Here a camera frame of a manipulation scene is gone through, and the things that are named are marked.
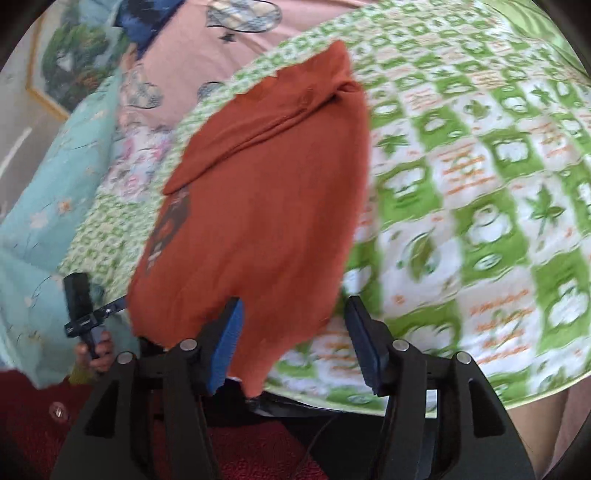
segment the black cable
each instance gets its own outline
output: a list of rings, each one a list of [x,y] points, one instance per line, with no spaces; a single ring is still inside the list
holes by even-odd
[[[322,427],[320,427],[318,429],[318,432],[316,432],[316,434],[312,437],[312,439],[308,445],[308,448],[306,449],[306,451],[304,452],[304,455],[302,456],[302,458],[298,462],[297,466],[295,467],[294,472],[287,478],[287,480],[295,480],[297,475],[301,472],[302,468],[306,464],[306,461],[308,460],[308,457],[310,456],[310,452],[312,451],[312,448],[314,448],[314,445],[316,444],[316,442],[320,438],[320,435],[322,435],[322,432],[324,432],[326,430],[326,428],[333,422],[333,420],[335,420],[336,417],[339,417],[341,413],[342,412],[337,412],[334,415],[330,416],[330,418],[326,422],[324,422],[324,425],[322,425]]]

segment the green leaf print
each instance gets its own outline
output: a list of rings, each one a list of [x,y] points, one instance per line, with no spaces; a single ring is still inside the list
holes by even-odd
[[[540,187],[538,197],[535,200],[526,198],[525,201],[532,208],[530,218],[532,220],[541,220],[538,238],[544,233],[544,227],[548,220],[552,222],[552,225],[556,226],[558,217],[564,213],[564,208],[552,205],[552,195],[546,185]]]
[[[435,270],[434,265],[429,262],[435,251],[436,247],[430,233],[419,236],[412,243],[408,270],[415,282],[420,282],[426,274],[431,274]]]
[[[384,152],[389,157],[392,156],[398,147],[408,145],[408,140],[406,135],[387,135],[383,139],[378,142],[378,147],[382,147]]]
[[[464,107],[464,112],[468,115],[472,115],[476,120],[482,120],[486,118],[491,111],[491,107],[489,105],[482,105],[478,100],[471,100]]]
[[[532,90],[531,93],[536,95],[536,97],[540,99],[540,102],[542,102],[545,106],[549,106],[551,103],[554,103],[550,97],[550,92],[543,90],[538,85],[535,86],[535,89]]]

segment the painting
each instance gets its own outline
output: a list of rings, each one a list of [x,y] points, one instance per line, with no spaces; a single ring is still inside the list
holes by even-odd
[[[115,70],[129,46],[110,21],[118,0],[57,0],[38,20],[27,90],[66,119]]]

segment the human hand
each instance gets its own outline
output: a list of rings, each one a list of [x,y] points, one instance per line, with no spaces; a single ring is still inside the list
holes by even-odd
[[[76,352],[76,363],[78,365],[101,373],[108,371],[115,360],[113,340],[111,334],[107,331],[100,334],[100,342],[95,346],[95,352],[99,356],[97,359],[92,360],[90,358],[88,346],[83,342],[78,343],[74,351]]]

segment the pink blanket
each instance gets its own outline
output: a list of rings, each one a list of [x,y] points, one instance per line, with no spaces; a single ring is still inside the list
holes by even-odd
[[[262,53],[369,2],[186,0],[144,57],[127,59],[120,123],[171,128]]]

